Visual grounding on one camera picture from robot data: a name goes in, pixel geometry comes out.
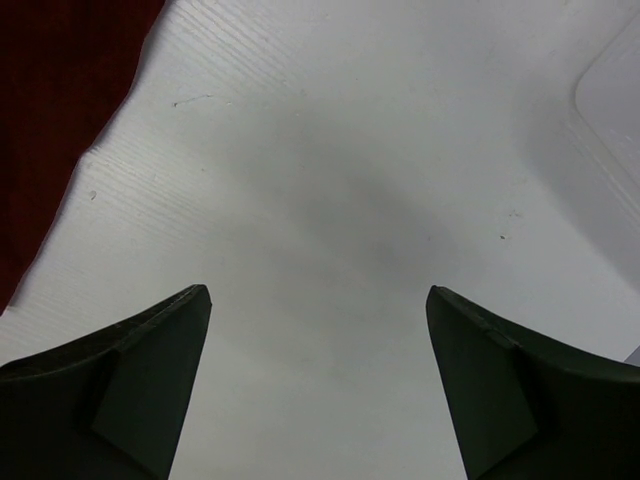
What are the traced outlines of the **dark red t shirt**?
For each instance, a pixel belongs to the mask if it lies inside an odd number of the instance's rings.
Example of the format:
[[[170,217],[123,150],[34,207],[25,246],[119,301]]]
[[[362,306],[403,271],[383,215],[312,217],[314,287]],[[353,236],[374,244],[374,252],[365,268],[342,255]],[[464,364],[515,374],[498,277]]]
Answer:
[[[1,305],[131,88],[161,1],[1,4]]]

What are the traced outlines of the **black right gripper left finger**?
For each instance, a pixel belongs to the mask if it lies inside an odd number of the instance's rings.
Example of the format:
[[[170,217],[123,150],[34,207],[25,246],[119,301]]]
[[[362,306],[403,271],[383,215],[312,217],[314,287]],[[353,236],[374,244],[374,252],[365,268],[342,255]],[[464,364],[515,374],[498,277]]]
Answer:
[[[192,285],[1,368],[4,479],[169,477],[212,301]]]

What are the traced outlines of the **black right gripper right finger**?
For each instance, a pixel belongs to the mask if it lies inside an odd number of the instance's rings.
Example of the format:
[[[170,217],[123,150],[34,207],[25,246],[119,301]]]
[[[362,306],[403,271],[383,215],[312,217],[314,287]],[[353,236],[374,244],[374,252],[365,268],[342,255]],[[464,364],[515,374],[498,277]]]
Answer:
[[[441,286],[426,317],[469,479],[636,479],[639,369]]]

